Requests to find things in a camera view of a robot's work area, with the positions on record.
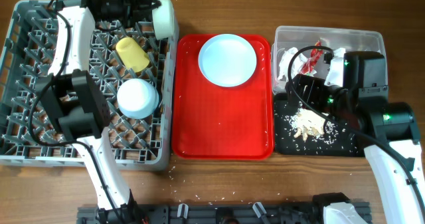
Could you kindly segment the green plastic bowl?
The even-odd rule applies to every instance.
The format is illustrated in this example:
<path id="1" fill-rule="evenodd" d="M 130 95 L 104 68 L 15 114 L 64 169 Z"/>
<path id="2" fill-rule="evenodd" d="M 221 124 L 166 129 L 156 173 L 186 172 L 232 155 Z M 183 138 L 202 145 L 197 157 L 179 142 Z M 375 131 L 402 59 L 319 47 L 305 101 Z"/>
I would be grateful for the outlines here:
<path id="1" fill-rule="evenodd" d="M 153 29 L 157 40 L 173 36 L 175 30 L 175 12 L 171 0 L 156 0 L 161 5 L 152 10 Z"/>

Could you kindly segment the yellow plastic cup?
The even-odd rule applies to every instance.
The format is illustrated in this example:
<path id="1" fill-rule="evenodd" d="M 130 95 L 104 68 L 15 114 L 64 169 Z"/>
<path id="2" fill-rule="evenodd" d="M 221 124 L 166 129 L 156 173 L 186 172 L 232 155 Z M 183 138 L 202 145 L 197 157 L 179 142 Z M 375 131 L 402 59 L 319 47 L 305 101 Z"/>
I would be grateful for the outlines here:
<path id="1" fill-rule="evenodd" d="M 147 53 L 131 37 L 120 39 L 116 44 L 116 51 L 127 69 L 141 72 L 149 66 L 150 60 Z"/>

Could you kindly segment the red snack wrapper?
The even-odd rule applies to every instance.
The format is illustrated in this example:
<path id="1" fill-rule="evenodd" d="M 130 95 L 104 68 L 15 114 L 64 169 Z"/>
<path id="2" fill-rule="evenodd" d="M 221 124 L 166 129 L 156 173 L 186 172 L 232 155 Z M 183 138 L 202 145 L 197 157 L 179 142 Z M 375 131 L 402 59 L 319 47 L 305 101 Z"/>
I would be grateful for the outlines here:
<path id="1" fill-rule="evenodd" d="M 312 76 L 315 72 L 314 67 L 322 55 L 323 51 L 321 49 L 312 49 L 310 52 L 310 57 L 302 66 L 300 73 Z"/>

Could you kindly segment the white napkin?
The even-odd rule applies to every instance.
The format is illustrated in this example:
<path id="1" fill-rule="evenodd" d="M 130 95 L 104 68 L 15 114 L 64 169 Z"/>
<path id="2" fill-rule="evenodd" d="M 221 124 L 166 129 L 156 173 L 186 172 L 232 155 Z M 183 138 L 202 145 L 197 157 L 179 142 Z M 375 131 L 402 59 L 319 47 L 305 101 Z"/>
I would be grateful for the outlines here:
<path id="1" fill-rule="evenodd" d="M 283 54 L 279 63 L 278 80 L 286 80 L 288 75 L 289 63 L 297 52 L 298 52 L 298 49 L 296 47 L 292 47 Z M 292 77 L 295 77 L 297 74 L 301 72 L 306 62 L 307 62 L 307 57 L 305 57 L 303 54 L 300 54 L 299 56 L 296 57 L 292 66 Z"/>

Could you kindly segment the light blue food bowl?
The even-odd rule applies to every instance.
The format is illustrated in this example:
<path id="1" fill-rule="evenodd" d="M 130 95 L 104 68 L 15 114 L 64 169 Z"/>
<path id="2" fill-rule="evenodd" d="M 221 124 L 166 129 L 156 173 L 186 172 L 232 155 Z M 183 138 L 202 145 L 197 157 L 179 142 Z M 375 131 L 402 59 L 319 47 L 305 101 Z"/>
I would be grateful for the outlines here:
<path id="1" fill-rule="evenodd" d="M 159 93 L 149 82 L 133 78 L 118 89 L 118 106 L 128 118 L 143 119 L 154 113 L 159 105 Z"/>

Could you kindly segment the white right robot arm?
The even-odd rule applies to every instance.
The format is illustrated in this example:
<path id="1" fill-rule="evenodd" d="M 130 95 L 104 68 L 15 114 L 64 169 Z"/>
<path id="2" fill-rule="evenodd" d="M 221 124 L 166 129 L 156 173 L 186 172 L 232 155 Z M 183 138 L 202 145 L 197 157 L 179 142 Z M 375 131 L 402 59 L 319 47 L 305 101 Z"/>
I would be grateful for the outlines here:
<path id="1" fill-rule="evenodd" d="M 294 72 L 294 63 L 305 51 L 322 57 L 341 82 L 326 84 L 322 78 Z M 330 122 L 354 134 L 375 176 L 387 222 L 423 223 L 420 130 L 407 103 L 388 100 L 385 56 L 316 45 L 297 50 L 286 62 L 288 99 L 304 109 L 297 133 L 320 134 L 317 125 Z"/>

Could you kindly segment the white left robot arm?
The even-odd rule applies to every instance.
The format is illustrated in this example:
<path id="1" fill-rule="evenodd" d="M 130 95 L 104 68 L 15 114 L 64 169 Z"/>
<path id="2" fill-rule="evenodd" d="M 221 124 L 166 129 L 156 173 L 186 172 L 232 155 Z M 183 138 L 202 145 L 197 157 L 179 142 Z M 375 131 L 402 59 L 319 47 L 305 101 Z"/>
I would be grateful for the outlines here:
<path id="1" fill-rule="evenodd" d="M 98 220 L 135 221 L 141 215 L 123 179 L 110 145 L 108 102 L 90 75 L 90 41 L 100 21 L 118 20 L 127 29 L 150 19 L 154 25 L 173 21 L 169 0 L 51 0 L 48 11 L 58 19 L 53 62 L 35 84 L 36 99 L 54 130 L 83 159 L 96 195 Z"/>

